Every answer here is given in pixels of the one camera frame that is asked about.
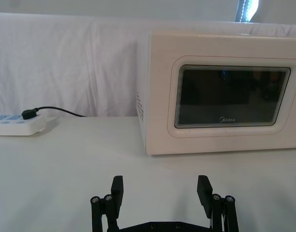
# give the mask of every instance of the power strip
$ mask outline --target power strip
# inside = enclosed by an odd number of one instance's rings
[[[21,115],[0,115],[0,136],[27,136],[43,131],[46,121],[43,116],[24,120]]]

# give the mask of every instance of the microwave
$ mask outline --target microwave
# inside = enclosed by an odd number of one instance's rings
[[[149,155],[296,148],[296,38],[154,31],[136,89]]]

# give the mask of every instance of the white cloth backdrop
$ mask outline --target white cloth backdrop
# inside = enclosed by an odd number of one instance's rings
[[[136,40],[153,29],[296,37],[293,25],[0,13],[0,114],[136,115]]]

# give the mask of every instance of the microwave window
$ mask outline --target microwave window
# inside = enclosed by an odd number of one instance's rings
[[[183,65],[175,127],[271,126],[290,72],[287,67]]]

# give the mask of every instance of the table surface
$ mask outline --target table surface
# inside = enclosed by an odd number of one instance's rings
[[[0,137],[0,232],[90,232],[90,198],[110,193],[115,175],[124,178],[120,228],[208,227],[200,174],[236,198],[240,231],[296,231],[296,150],[148,156],[136,117],[65,117],[33,136]]]

